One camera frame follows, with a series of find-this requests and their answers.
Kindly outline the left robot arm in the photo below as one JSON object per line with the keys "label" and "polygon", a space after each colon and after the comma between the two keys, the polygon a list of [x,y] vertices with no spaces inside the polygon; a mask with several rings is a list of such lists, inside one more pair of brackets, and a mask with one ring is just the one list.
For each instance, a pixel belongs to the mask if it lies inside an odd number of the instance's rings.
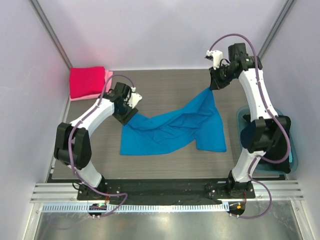
{"label": "left robot arm", "polygon": [[62,122],[56,130],[54,158],[67,165],[72,173],[88,187],[88,193],[95,200],[106,194],[105,178],[93,165],[91,136],[109,117],[114,117],[122,125],[138,113],[136,106],[143,97],[134,92],[129,99],[122,94],[104,93],[80,117],[70,123]]}

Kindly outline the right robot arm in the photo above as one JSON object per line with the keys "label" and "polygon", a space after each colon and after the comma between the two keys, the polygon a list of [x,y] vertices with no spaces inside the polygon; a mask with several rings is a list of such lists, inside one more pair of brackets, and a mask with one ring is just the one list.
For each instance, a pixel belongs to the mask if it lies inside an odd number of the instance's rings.
{"label": "right robot arm", "polygon": [[258,56],[250,56],[244,43],[228,47],[228,60],[223,63],[223,53],[210,48],[207,59],[212,61],[210,89],[221,90],[232,80],[239,80],[247,99],[249,114],[247,124],[240,132],[241,153],[226,182],[208,183],[206,190],[211,199],[254,198],[252,171],[260,160],[272,165],[289,165],[291,145],[288,116],[278,115],[264,83],[263,66]]}

